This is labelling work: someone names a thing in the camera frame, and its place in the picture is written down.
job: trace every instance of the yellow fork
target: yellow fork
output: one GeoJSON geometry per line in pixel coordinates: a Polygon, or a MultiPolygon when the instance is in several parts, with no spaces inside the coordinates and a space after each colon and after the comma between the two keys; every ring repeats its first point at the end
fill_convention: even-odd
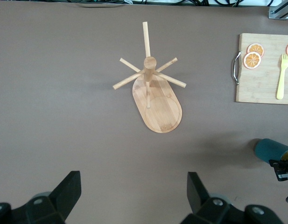
{"type": "Polygon", "coordinates": [[[281,61],[281,74],[279,79],[278,91],[276,93],[277,99],[284,98],[284,85],[285,85],[285,70],[288,68],[288,55],[282,54],[282,61],[281,61]]]}

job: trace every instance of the teal object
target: teal object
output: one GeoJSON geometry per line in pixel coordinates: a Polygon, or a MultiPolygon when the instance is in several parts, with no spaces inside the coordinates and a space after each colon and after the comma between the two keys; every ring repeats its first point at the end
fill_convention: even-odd
{"type": "Polygon", "coordinates": [[[269,160],[281,160],[287,151],[288,146],[271,139],[262,139],[255,147],[256,156],[268,164],[269,160]]]}

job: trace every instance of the bamboo stand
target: bamboo stand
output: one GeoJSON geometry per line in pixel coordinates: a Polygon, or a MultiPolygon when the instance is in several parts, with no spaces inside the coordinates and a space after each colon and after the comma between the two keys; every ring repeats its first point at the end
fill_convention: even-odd
{"type": "Polygon", "coordinates": [[[147,22],[143,22],[143,31],[146,51],[144,69],[140,70],[121,58],[120,61],[136,73],[115,84],[113,88],[116,90],[136,79],[133,84],[133,98],[145,124],[154,132],[167,133],[179,125],[182,117],[180,103],[168,81],[183,88],[186,84],[161,73],[176,62],[177,58],[155,69],[156,59],[150,54],[147,22]]]}

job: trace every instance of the metal bracket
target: metal bracket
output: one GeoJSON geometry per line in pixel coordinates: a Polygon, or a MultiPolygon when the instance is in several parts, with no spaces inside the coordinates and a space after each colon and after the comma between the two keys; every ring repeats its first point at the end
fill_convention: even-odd
{"type": "Polygon", "coordinates": [[[288,0],[283,0],[277,6],[269,7],[268,17],[274,20],[288,20],[288,0]]]}
{"type": "Polygon", "coordinates": [[[269,164],[274,168],[278,181],[288,180],[288,160],[269,160],[269,164]]]}

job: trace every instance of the table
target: table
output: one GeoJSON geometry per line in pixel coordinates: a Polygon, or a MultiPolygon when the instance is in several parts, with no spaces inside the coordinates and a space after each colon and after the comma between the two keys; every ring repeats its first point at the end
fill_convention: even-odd
{"type": "Polygon", "coordinates": [[[232,60],[241,33],[288,35],[267,7],[81,7],[0,1],[0,202],[13,208],[80,170],[82,195],[68,224],[180,223],[191,212],[188,171],[235,207],[271,208],[288,224],[288,181],[253,154],[255,139],[288,144],[288,105],[235,102],[232,60]],[[154,133],[142,121],[132,75],[142,67],[141,23],[151,55],[183,109],[154,133]]]}

